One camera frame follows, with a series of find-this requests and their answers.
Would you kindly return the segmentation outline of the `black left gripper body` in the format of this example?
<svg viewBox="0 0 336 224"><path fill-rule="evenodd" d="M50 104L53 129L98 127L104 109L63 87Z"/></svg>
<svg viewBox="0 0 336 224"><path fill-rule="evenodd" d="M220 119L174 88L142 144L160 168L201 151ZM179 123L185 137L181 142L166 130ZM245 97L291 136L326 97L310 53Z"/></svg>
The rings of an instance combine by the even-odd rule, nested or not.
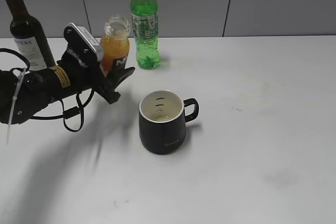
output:
<svg viewBox="0 0 336 224"><path fill-rule="evenodd" d="M57 95L58 98L66 98L76 93L92 89L95 93L104 98L109 104L116 103L120 98L120 93L110 90L106 77L100 68L100 63L84 68L70 54L64 52L58 66L62 67L69 77L70 86L63 88Z"/></svg>

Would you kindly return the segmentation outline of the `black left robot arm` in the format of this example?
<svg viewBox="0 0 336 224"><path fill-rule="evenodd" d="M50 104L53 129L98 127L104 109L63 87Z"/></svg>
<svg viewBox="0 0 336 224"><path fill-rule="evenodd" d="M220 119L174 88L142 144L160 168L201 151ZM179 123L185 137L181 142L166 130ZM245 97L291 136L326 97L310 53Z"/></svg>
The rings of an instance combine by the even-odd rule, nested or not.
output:
<svg viewBox="0 0 336 224"><path fill-rule="evenodd" d="M116 88L131 76L135 68L111 70L104 75L95 56L88 57L91 65L84 67L70 50L66 50L56 66L35 72L23 73L21 77L13 70L1 71L1 123L22 124L37 120L36 113L51 103L62 101L72 95L79 96L90 90L86 102L78 101L76 107L64 111L52 119L68 119L83 115L84 108L96 93L109 104L118 101Z"/></svg>

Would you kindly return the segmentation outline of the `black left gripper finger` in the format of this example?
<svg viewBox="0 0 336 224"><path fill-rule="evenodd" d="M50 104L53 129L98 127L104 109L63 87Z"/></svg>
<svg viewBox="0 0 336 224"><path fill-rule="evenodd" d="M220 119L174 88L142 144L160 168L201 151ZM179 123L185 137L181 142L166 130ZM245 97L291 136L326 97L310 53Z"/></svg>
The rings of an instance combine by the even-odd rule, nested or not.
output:
<svg viewBox="0 0 336 224"><path fill-rule="evenodd" d="M130 77L135 71L135 67L125 69L114 69L108 72L106 81L110 90L115 90L125 79Z"/></svg>

